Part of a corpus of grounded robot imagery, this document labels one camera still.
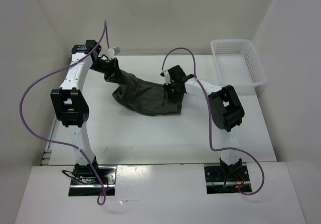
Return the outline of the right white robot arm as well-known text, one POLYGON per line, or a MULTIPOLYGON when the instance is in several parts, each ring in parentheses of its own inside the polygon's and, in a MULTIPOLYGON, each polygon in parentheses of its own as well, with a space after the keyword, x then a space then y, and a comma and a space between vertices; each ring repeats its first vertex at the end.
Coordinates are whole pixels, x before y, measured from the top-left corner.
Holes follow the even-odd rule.
POLYGON ((177 100, 180 95, 192 94, 206 101, 209 112, 209 127, 215 125, 224 138, 220 152, 220 175, 225 180, 232 180, 241 169, 242 159, 237 154, 239 147, 239 127, 245 116, 243 106, 233 86, 213 85, 197 80, 193 74, 186 75, 176 65, 160 74, 165 78, 163 87, 170 100, 177 100))

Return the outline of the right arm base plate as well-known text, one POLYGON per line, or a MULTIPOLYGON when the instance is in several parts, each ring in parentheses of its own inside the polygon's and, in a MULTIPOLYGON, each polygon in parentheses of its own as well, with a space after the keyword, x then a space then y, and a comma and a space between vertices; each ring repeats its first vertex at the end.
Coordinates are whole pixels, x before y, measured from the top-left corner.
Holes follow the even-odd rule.
POLYGON ((252 193, 247 166, 243 165, 237 173, 224 177, 220 165, 205 165, 205 181, 207 194, 229 194, 242 192, 252 193))

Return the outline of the olive green shorts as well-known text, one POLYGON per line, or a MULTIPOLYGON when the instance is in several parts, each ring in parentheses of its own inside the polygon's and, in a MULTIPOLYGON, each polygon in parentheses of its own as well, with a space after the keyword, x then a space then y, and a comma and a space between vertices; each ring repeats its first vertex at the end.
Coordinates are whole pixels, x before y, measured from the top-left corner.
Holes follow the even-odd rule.
POLYGON ((125 108, 145 116, 179 115, 182 111, 183 95, 171 101, 165 88, 154 82, 137 78, 132 73, 120 71, 106 81, 118 84, 113 98, 125 108))

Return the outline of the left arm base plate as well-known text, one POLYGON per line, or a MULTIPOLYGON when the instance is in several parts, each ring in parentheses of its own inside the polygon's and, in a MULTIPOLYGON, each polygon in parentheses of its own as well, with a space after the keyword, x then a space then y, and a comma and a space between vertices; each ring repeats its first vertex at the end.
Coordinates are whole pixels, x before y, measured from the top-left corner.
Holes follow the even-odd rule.
MULTIPOLYGON (((71 179, 68 196, 103 196, 102 186, 92 169, 87 166, 84 170, 85 172, 81 172, 74 167, 73 171, 62 171, 71 179)), ((106 189, 106 195, 114 196, 117 167, 100 166, 96 171, 106 189)))

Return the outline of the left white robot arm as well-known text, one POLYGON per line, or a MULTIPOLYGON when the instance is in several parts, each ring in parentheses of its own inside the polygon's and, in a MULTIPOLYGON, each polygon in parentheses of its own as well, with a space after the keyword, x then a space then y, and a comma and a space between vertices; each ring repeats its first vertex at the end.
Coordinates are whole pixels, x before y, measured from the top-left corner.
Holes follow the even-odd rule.
POLYGON ((115 56, 120 48, 109 48, 107 54, 99 56, 101 46, 95 40, 85 44, 76 44, 71 50, 70 68, 59 88, 51 90, 50 97, 57 119, 66 128, 71 144, 76 148, 73 176, 78 181, 96 183, 100 171, 87 133, 86 122, 89 119, 89 106, 82 94, 83 85, 89 70, 99 73, 112 73, 115 56))

